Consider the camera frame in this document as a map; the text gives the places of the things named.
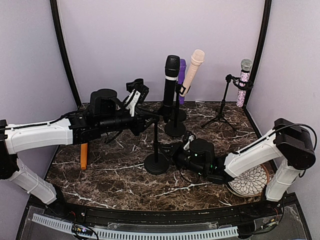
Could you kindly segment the black stand of beige microphone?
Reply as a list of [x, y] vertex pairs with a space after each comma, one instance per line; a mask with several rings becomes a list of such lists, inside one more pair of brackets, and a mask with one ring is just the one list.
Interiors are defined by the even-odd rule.
[[174, 108], [174, 120], [170, 120], [164, 127], [164, 132], [170, 136], [170, 137], [181, 137], [186, 132], [185, 125], [178, 120], [179, 117], [179, 111], [180, 111], [180, 102], [179, 102], [179, 95], [180, 95], [180, 89], [181, 84], [176, 85], [176, 101], [175, 101], [175, 108]]

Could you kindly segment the black microphone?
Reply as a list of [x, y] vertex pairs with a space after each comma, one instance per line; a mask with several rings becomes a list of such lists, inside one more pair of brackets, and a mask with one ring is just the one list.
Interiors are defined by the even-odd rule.
[[169, 121], [169, 117], [171, 116], [179, 72], [180, 57], [177, 55], [168, 55], [165, 62], [165, 84], [161, 107], [161, 114], [165, 123]]

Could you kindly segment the orange microphone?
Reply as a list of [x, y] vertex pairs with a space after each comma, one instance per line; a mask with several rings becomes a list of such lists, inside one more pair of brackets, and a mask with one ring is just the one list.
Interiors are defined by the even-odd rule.
[[88, 162], [88, 143], [81, 144], [80, 146], [80, 168], [81, 170], [87, 169]]

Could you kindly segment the beige pink microphone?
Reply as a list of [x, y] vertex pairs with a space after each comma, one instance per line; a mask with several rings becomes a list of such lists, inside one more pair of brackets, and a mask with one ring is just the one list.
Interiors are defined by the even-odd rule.
[[185, 97], [188, 93], [191, 83], [200, 67], [200, 65], [205, 61], [205, 52], [201, 49], [196, 49], [191, 55], [190, 65], [187, 70], [184, 82], [182, 83], [179, 95]]

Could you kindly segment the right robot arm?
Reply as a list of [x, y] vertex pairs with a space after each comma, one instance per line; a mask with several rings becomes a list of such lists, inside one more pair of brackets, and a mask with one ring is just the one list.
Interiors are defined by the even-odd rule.
[[177, 169], [187, 169], [214, 184], [226, 184], [241, 174], [277, 158], [282, 163], [275, 177], [266, 185], [265, 198], [255, 205], [255, 213], [266, 217], [275, 208], [285, 191], [298, 176], [316, 162], [318, 138], [307, 124], [293, 123], [284, 118], [274, 121], [265, 135], [245, 146], [222, 156], [215, 155], [214, 144], [187, 132], [182, 141], [160, 144], [160, 152]]

